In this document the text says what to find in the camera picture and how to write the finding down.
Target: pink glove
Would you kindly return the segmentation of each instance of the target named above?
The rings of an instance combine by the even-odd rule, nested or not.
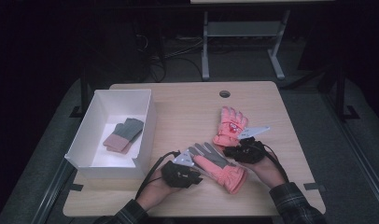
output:
[[[218,134],[213,138],[213,142],[223,147],[236,147],[239,145],[238,135],[247,124],[248,119],[243,116],[242,112],[236,112],[232,107],[223,106]]]
[[[189,153],[193,156],[193,161],[230,194],[237,193],[245,183],[246,169],[228,162],[210,144],[195,144],[195,147],[189,147]]]

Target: dark tape on table corner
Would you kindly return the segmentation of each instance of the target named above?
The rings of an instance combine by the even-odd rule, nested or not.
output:
[[[82,188],[84,188],[83,185],[72,184],[70,189],[75,191],[82,191]]]
[[[306,190],[318,189],[320,192],[326,191],[326,188],[323,185],[318,185],[317,183],[308,183],[303,184]]]

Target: sleeve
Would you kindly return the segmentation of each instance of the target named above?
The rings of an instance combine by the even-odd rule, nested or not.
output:
[[[98,218],[93,224],[140,224],[148,218],[146,210],[135,200],[130,200],[113,217]]]
[[[295,183],[277,186],[269,193],[286,224],[326,223],[324,216],[308,203]]]

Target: white box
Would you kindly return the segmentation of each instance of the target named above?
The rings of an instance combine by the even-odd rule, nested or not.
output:
[[[105,139],[127,118],[144,128],[126,155],[107,151]],[[136,178],[148,173],[157,123],[151,90],[98,90],[65,158],[87,178]]]

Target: person's right hand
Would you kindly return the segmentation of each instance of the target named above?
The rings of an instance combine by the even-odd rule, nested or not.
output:
[[[239,164],[256,173],[259,179],[270,189],[286,183],[285,178],[268,157],[264,157],[261,161],[254,164],[244,162],[239,162]]]

